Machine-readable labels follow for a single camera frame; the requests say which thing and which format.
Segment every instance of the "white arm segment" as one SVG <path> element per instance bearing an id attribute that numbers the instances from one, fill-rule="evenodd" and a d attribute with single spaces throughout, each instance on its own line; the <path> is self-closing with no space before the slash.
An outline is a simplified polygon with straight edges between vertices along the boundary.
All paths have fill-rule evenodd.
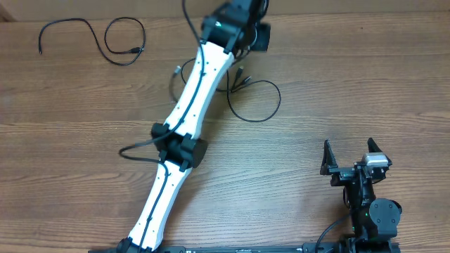
<path id="1" fill-rule="evenodd" d="M 167 182 L 161 194 L 161 198 L 156 204 L 155 211 L 153 211 L 152 219 L 147 228 L 146 237 L 142 243 L 143 249 L 150 247 L 152 250 L 155 250 L 158 246 L 160 246 L 170 209 L 172 208 L 172 205 L 174 205 L 176 195 L 180 191 L 181 185 L 192 171 L 192 169 L 187 169 L 184 172 L 181 172 L 180 166 L 169 161 L 166 161 L 164 164 L 167 166 L 170 176 L 167 177 Z M 161 191 L 164 179 L 165 169 L 161 164 L 159 164 L 157 167 L 156 179 L 153 183 L 153 187 L 150 191 L 150 195 L 148 196 L 146 205 L 144 206 L 142 214 L 136 225 L 128 235 L 129 238 L 133 239 L 133 243 L 135 245 L 139 246 L 139 243 L 141 242 L 143 231 L 147 224 L 148 215 L 150 214 L 153 204 L 156 201 L 156 197 Z"/>
<path id="2" fill-rule="evenodd" d="M 205 117 L 211 98 L 216 91 L 217 85 L 219 85 L 220 80 L 226 73 L 226 70 L 231 67 L 231 64 L 233 64 L 234 61 L 234 55 L 232 53 L 224 53 L 224 48 L 216 44 L 207 42 L 205 45 L 202 45 L 202 47 L 205 55 L 205 75 L 203 76 L 202 84 L 200 85 L 194 103 L 184 119 L 184 123 L 175 131 L 181 136 L 190 134 L 192 135 L 192 139 L 198 139 L 200 136 L 203 118 Z M 175 125 L 178 124 L 181 116 L 186 111 L 195 88 L 197 88 L 201 69 L 202 55 L 199 49 L 186 88 L 184 88 L 183 94 L 176 104 L 175 109 L 166 119 L 165 123 L 170 125 L 169 129 L 173 129 Z"/>
<path id="3" fill-rule="evenodd" d="M 231 64 L 233 64 L 234 61 L 234 55 L 232 53 L 224 53 L 224 48 L 216 44 L 207 42 L 205 45 L 202 45 L 202 47 L 205 55 L 205 75 L 203 76 L 197 96 L 195 97 L 191 109 L 186 115 L 184 123 L 175 131 L 181 136 L 190 134 L 192 135 L 192 139 L 198 139 L 202 128 L 203 118 L 205 117 L 206 110 L 211 102 L 217 85 L 226 73 L 226 70 L 231 66 Z M 170 129 L 173 129 L 175 125 L 178 124 L 182 114 L 188 107 L 194 91 L 197 88 L 201 69 L 202 55 L 199 49 L 192 73 L 186 87 L 184 88 L 183 94 L 181 95 L 178 104 L 176 104 L 175 109 L 166 119 L 165 123 L 170 125 Z M 165 161 L 164 164 L 167 166 L 170 176 L 167 177 L 166 186 L 162 192 L 161 198 L 156 204 L 155 211 L 152 214 L 152 219 L 148 225 L 147 233 L 142 244 L 143 249 L 150 247 L 153 251 L 156 250 L 162 242 L 162 234 L 164 232 L 164 227 L 167 217 L 169 216 L 170 209 L 174 204 L 176 195 L 178 194 L 181 185 L 192 171 L 192 168 L 189 168 L 184 172 L 181 172 L 180 166 L 171 163 L 170 161 Z M 144 206 L 142 214 L 136 225 L 129 234 L 129 238 L 133 240 L 133 244 L 135 245 L 139 246 L 139 243 L 141 242 L 148 215 L 150 214 L 156 198 L 160 193 L 164 178 L 165 169 L 161 164 L 159 164 L 156 179 L 152 190 L 150 191 L 150 195 L 148 196 L 147 203 Z"/>

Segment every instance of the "cable connector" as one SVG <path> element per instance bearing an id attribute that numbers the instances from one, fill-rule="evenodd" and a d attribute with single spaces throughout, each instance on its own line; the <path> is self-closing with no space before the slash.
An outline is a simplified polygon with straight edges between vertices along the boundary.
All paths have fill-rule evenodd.
<path id="1" fill-rule="evenodd" d="M 232 90 L 231 92 L 234 93 L 234 92 L 236 92 L 236 91 L 238 91 L 238 90 L 240 90 L 240 89 L 245 88 L 246 86 L 249 86 L 248 82 L 249 82 L 251 79 L 252 79 L 252 76 L 249 76 L 249 77 L 244 78 L 244 80 L 242 80 L 242 82 L 240 82 L 238 85 L 234 86 L 234 90 Z"/>
<path id="2" fill-rule="evenodd" d="M 244 67 L 240 66 L 238 68 L 238 71 L 236 72 L 236 77 L 234 78 L 235 80 L 238 80 L 240 78 L 240 76 L 242 75 L 242 73 L 244 72 Z"/>
<path id="3" fill-rule="evenodd" d="M 178 65 L 174 70 L 174 75 L 178 75 L 181 72 L 181 67 Z"/>
<path id="4" fill-rule="evenodd" d="M 139 53 L 139 52 L 141 52 L 141 51 L 143 51 L 143 48 L 141 49 L 140 47 L 135 47 L 135 48 L 132 48 L 132 49 L 129 51 L 129 53 Z"/>

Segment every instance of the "robotic arm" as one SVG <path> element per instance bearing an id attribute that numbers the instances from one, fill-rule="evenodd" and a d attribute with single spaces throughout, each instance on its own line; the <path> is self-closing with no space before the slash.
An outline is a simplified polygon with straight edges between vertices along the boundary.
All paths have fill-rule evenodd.
<path id="1" fill-rule="evenodd" d="M 266 13 L 268 2 L 233 0 L 203 20 L 202 48 L 198 49 L 179 102 L 164 124 L 156 123 L 152 127 L 151 135 L 157 140 L 155 145 L 160 152 L 161 164 L 147 202 L 128 238 L 123 239 L 117 249 L 102 252 L 152 252 L 160 246 L 176 195 L 207 150 L 207 142 L 199 137 L 217 85 L 239 51 L 245 48 L 267 50 L 270 26 L 260 20 Z"/>

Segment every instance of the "wood grain surface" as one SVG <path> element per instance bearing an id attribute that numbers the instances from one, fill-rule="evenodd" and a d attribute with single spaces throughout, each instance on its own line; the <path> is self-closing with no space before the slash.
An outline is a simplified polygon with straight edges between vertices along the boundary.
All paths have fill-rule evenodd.
<path id="1" fill-rule="evenodd" d="M 88 20 L 136 18 L 182 18 L 180 0 L 0 0 L 7 20 L 29 22 L 63 18 Z M 224 0 L 188 0 L 191 17 L 209 15 Z M 270 2 L 269 15 L 317 13 L 381 13 L 448 11 L 449 0 L 275 0 Z"/>
<path id="2" fill-rule="evenodd" d="M 106 62 L 84 23 L 49 27 L 43 55 L 37 36 L 44 23 L 0 24 L 0 252 L 113 247 L 136 222 L 156 166 L 117 151 L 165 120 L 174 107 L 169 77 L 195 55 L 183 19 L 142 21 L 146 50 L 128 67 Z M 450 252 L 450 13 L 267 21 L 269 51 L 250 54 L 244 75 L 279 85 L 281 108 L 268 122 L 247 123 L 215 95 L 202 131 L 209 149 L 179 193 L 165 244 L 315 241 L 346 213 L 342 189 L 319 175 L 323 141 L 330 139 L 345 166 L 374 137 L 394 162 L 375 194 L 404 208 L 394 241 L 403 252 Z M 92 22 L 100 38 L 108 22 Z M 117 23 L 110 46 L 139 46 L 139 29 Z M 265 84 L 232 99 L 252 119 L 277 103 Z M 154 147 L 135 155 L 157 157 Z M 349 224 L 326 240 L 345 232 Z"/>

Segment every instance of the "black wire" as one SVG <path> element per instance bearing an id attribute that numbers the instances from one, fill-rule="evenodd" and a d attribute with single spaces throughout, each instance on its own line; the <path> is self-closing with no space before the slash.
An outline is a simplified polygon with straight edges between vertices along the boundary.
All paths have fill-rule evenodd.
<path id="1" fill-rule="evenodd" d="M 144 232 L 143 232 L 143 235 L 142 235 L 142 237 L 141 237 L 141 242 L 139 243 L 138 253 L 141 253 L 143 240 L 144 240 L 144 238 L 145 238 L 145 236 L 146 236 L 146 233 L 147 233 L 148 224 L 150 223 L 150 220 L 152 219 L 153 210 L 156 208 L 156 204 L 158 203 L 159 197 L 161 196 L 161 194 L 162 194 L 162 192 L 163 192 L 163 190 L 164 190 L 164 187 L 165 187 L 165 183 L 167 182 L 167 177 L 168 177 L 170 174 L 168 174 L 168 169 L 167 169 L 167 167 L 165 166 L 165 164 L 164 164 L 163 162 L 157 160 L 157 159 L 143 158 L 143 157 L 132 157 L 132 156 L 125 155 L 124 152 L 127 151 L 127 150 L 134 149 L 134 148 L 139 148 L 139 147 L 143 147 L 143 146 L 150 145 L 150 144 L 152 144 L 152 143 L 154 143 L 154 142 L 156 142 L 156 141 L 161 141 L 162 139 L 168 137 L 170 134 L 174 133 L 174 132 L 181 126 L 181 124 L 183 124 L 184 119 L 186 118 L 186 115 L 188 114 L 189 110 L 191 109 L 191 106 L 192 106 L 192 104 L 194 103 L 195 97 L 197 96 L 198 90 L 200 89 L 200 85 L 202 84 L 203 75 L 204 75 L 204 73 L 205 73 L 205 54 L 204 54 L 204 52 L 203 52 L 203 45 L 201 44 L 201 42 L 200 42 L 200 37 L 198 36 L 198 33 L 197 33 L 197 31 L 195 30 L 194 25 L 193 25 L 193 23 L 191 22 L 191 19 L 189 18 L 189 15 L 188 15 L 188 13 L 187 13 L 187 11 L 186 11 L 186 0 L 182 0 L 181 6 L 182 6 L 182 8 L 183 8 L 183 14 L 184 14 L 184 17 L 185 17 L 185 19 L 186 19 L 186 22 L 188 23 L 189 27 L 191 28 L 191 31 L 192 31 L 192 33 L 193 33 L 193 35 L 194 35 L 194 37 L 195 37 L 195 40 L 196 40 L 197 43 L 198 43 L 198 46 L 199 46 L 199 49 L 200 49 L 200 54 L 201 54 L 201 57 L 202 57 L 202 69 L 201 69 L 201 71 L 200 71 L 200 78 L 199 78 L 199 80 L 198 80 L 198 84 L 197 84 L 197 87 L 195 88 L 194 94 L 192 95 L 192 99 L 191 99 L 191 101 L 189 102 L 188 106 L 186 107 L 186 110 L 184 111 L 184 113 L 183 113 L 183 115 L 181 116 L 180 120 L 178 121 L 178 123 L 174 126 L 174 128 L 173 128 L 171 131 L 169 131 L 169 132 L 167 132 L 166 134 L 164 134 L 164 135 L 162 135 L 162 136 L 159 136 L 159 137 L 157 137 L 157 138 L 153 138 L 153 139 L 150 139 L 150 140 L 147 140 L 147 141 L 144 141 L 144 142 L 140 142 L 140 143 L 135 143 L 135 144 L 133 144 L 133 145 L 130 145 L 130 146 L 121 148 L 121 149 L 119 150 L 119 155 L 120 155 L 121 157 L 125 158 L 125 159 L 134 160 L 134 161 L 143 161 L 143 162 L 155 162 L 155 163 L 158 163 L 158 164 L 162 164 L 162 165 L 164 166 L 165 170 L 166 170 L 166 173 L 165 173 L 165 182 L 162 184 L 162 187 L 161 187 L 161 189 L 160 189 L 160 192 L 159 192 L 159 194 L 158 194 L 158 197 L 157 197 L 157 199 L 155 200 L 155 203 L 153 204 L 153 207 L 152 207 L 152 209 L 151 209 L 151 211 L 150 211 L 150 214 L 148 215 L 146 227 L 144 228 Z M 170 79 L 170 82 L 171 82 L 171 83 L 173 82 L 174 78 L 176 77 L 176 74 L 177 74 L 177 72 L 175 72 L 175 73 L 172 75 L 172 78 Z"/>
<path id="2" fill-rule="evenodd" d="M 361 203 L 359 203 L 359 207 L 363 207 L 363 202 L 364 202 L 364 189 L 363 189 L 363 176 L 362 176 L 362 169 L 359 170 L 358 173 L 359 176 L 359 194 L 361 196 Z"/>
<path id="3" fill-rule="evenodd" d="M 320 245 L 322 239 L 325 237 L 326 233 L 328 233 L 335 226 L 337 226 L 337 225 L 341 224 L 343 221 L 345 221 L 348 217 L 350 217 L 354 213 L 354 211 L 355 210 L 351 211 L 349 214 L 346 214 L 342 218 L 340 218 L 337 221 L 333 222 L 331 225 L 329 225 L 329 227 L 327 227 L 327 229 L 324 230 L 324 232 L 321 234 L 321 236 L 317 240 L 315 253 L 319 253 L 319 245 Z"/>
<path id="4" fill-rule="evenodd" d="M 245 57 L 247 57 L 249 53 L 250 53 L 250 50 L 248 50 L 247 53 L 246 53 L 245 55 L 243 55 L 243 51 L 241 51 L 241 54 L 240 54 L 239 56 L 237 56 L 237 58 L 240 58 L 239 60 L 237 60 L 237 62 L 239 62 L 239 61 L 241 61 L 242 59 L 244 59 Z M 190 59 L 190 60 L 187 60 L 187 61 L 186 61 L 185 63 L 183 63 L 183 65 L 181 66 L 180 75 L 181 75 L 181 80 L 183 80 L 183 83 L 184 83 L 184 84 L 187 83 L 186 79 L 184 78 L 184 68 L 185 68 L 185 66 L 186 66 L 188 63 L 190 63 L 190 62 L 193 61 L 193 60 L 195 60 L 195 58 L 192 58 L 192 59 Z M 216 91 L 217 91 L 217 92 L 226 92 L 226 99 L 227 99 L 227 101 L 228 101 L 228 105 L 229 105 L 229 107 L 230 107 L 230 110 L 231 110 L 231 112 L 232 112 L 238 119 L 241 119 L 241 120 L 243 120 L 243 121 L 245 121 L 245 122 L 252 122 L 252 123 L 255 123 L 255 122 L 265 122 L 265 121 L 271 119 L 271 118 L 278 112 L 278 109 L 280 108 L 280 105 L 281 105 L 281 92 L 280 92 L 280 89 L 277 87 L 276 84 L 274 84 L 273 82 L 267 81 L 267 80 L 259 80 L 259 81 L 254 81 L 254 82 L 250 82 L 250 83 L 247 83 L 247 82 L 246 82 L 247 80 L 248 80 L 248 78 L 247 78 L 247 79 L 244 79 L 244 81 L 242 81 L 240 84 L 236 85 L 236 83 L 237 83 L 237 81 L 238 81 L 238 78 L 236 78 L 236 79 L 234 80 L 233 85 L 231 86 L 231 89 L 230 89 L 230 87 L 229 87 L 229 84 L 230 84 L 230 77 L 229 77 L 229 71 L 227 70 L 227 71 L 226 71 L 226 89 L 219 89 L 219 88 L 217 88 Z M 240 91 L 241 89 L 244 89 L 244 88 L 246 88 L 246 87 L 249 87 L 250 85 L 258 84 L 258 83 L 262 83 L 262 82 L 266 82 L 266 83 L 269 83 L 269 84 L 273 85 L 273 86 L 275 87 L 275 89 L 277 90 L 277 92 L 278 92 L 278 105 L 276 106 L 276 109 L 274 110 L 274 112 L 273 112 L 270 116 L 268 116 L 267 118 L 264 118 L 264 119 L 246 119 L 246 118 L 240 116 L 240 115 L 234 110 L 234 108 L 233 108 L 233 106 L 232 106 L 232 104 L 231 104 L 230 94 L 231 94 L 231 93 L 235 93 L 235 92 L 237 92 L 237 91 Z M 169 94 L 170 94 L 170 96 L 172 97 L 172 100 L 175 101 L 175 103 L 178 103 L 178 98 L 176 98 L 176 96 L 175 96 L 175 94 L 174 94 L 173 85 L 169 86 Z"/>
<path id="5" fill-rule="evenodd" d="M 258 18 L 259 21 L 266 15 L 267 10 L 269 9 L 269 0 L 266 0 L 266 1 L 264 2 L 264 5 L 265 5 L 266 8 L 264 8 L 262 14 L 259 16 L 259 18 Z"/>
<path id="6" fill-rule="evenodd" d="M 134 20 L 134 21 L 136 21 L 137 23 L 140 24 L 140 26 L 141 26 L 141 28 L 142 28 L 142 35 L 143 35 L 142 46 L 136 47 L 136 48 L 132 48 L 132 49 L 130 49 L 130 50 L 128 50 L 128 51 L 113 51 L 113 50 L 110 49 L 108 43 L 106 42 L 106 34 L 108 33 L 108 30 L 110 29 L 111 25 L 112 25 L 114 22 L 116 22 L 116 21 L 118 21 L 118 20 L 123 20 L 123 19 Z M 83 19 L 83 18 L 68 18 L 68 19 L 62 19 L 62 20 L 55 20 L 55 21 L 50 22 L 50 23 L 48 23 L 48 24 L 46 24 L 45 26 L 42 27 L 41 32 L 39 33 L 38 45 L 37 45 L 37 48 L 38 48 L 40 54 L 42 54 L 41 38 L 42 38 L 42 33 L 44 32 L 44 30 L 45 30 L 48 26 L 50 26 L 50 25 L 52 25 L 52 24 L 56 24 L 56 23 L 59 23 L 59 22 L 67 22 L 67 21 L 82 21 L 82 22 L 85 22 L 85 23 L 89 26 L 89 29 L 91 29 L 91 32 L 92 32 L 92 34 L 93 34 L 93 36 L 94 36 L 94 39 L 96 40 L 96 44 L 97 44 L 98 50 L 100 51 L 101 55 L 102 55 L 108 62 L 110 62 L 110 63 L 112 63 L 112 64 L 114 64 L 114 65 L 118 65 L 118 66 L 128 66 L 128 65 L 134 63 L 134 62 L 137 60 L 137 58 L 138 58 L 139 56 L 141 56 L 141 54 L 142 54 L 142 52 L 143 52 L 143 50 L 144 50 L 144 48 L 145 48 L 145 46 L 146 46 L 146 29 L 143 27 L 141 21 L 137 20 L 136 18 L 130 18 L 130 17 L 121 17 L 121 18 L 115 18 L 115 19 L 113 19 L 113 20 L 108 24 L 108 26 L 106 27 L 106 30 L 105 30 L 104 40 L 105 40 L 106 48 L 109 50 L 109 52 L 114 53 L 114 54 L 128 54 L 128 53 L 135 53 L 135 54 L 136 54 L 136 56 L 134 56 L 134 59 L 131 60 L 131 61 L 128 62 L 128 63 L 117 63 L 117 62 L 115 62 L 114 60 L 109 59 L 109 57 L 107 57 L 106 54 L 103 52 L 103 50 L 101 49 L 100 44 L 99 44 L 99 42 L 98 42 L 98 40 L 97 40 L 96 33 L 94 32 L 94 29 L 92 29 L 91 24 L 89 24 L 89 22 L 88 22 L 87 20 L 85 20 L 85 19 Z"/>
<path id="7" fill-rule="evenodd" d="M 348 208 L 348 209 L 350 209 L 350 205 L 349 205 L 349 203 L 348 203 L 348 199 L 346 198 L 346 196 L 347 196 L 347 191 L 345 190 L 345 188 L 343 188 L 343 191 L 342 191 L 342 199 L 344 200 L 344 206 L 346 207 L 346 208 Z"/>
<path id="8" fill-rule="evenodd" d="M 240 115 L 238 115 L 238 113 L 233 109 L 233 106 L 231 105 L 230 94 L 233 93 L 233 92 L 237 92 L 237 91 L 239 91 L 241 89 L 244 89 L 245 87 L 249 87 L 250 85 L 258 84 L 258 83 L 261 83 L 261 82 L 266 82 L 266 83 L 272 84 L 275 87 L 276 91 L 278 92 L 278 105 L 276 106 L 276 109 L 274 110 L 274 112 L 270 116 L 268 116 L 265 119 L 246 119 L 244 117 L 241 117 Z M 251 82 L 249 84 L 237 85 L 236 89 L 234 89 L 234 90 L 230 90 L 229 89 L 229 82 L 227 82 L 226 83 L 226 89 L 228 91 L 226 93 L 226 99 L 228 101 L 228 105 L 230 107 L 231 112 L 237 118 L 239 118 L 239 119 L 241 119 L 241 120 L 243 120 L 245 122 L 253 122 L 253 123 L 265 122 L 265 121 L 271 119 L 276 114 L 276 112 L 278 112 L 278 109 L 280 108 L 280 105 L 281 105 L 281 92 L 280 92 L 280 89 L 273 82 L 270 82 L 270 81 L 267 81 L 267 80 L 259 80 L 259 81 Z"/>

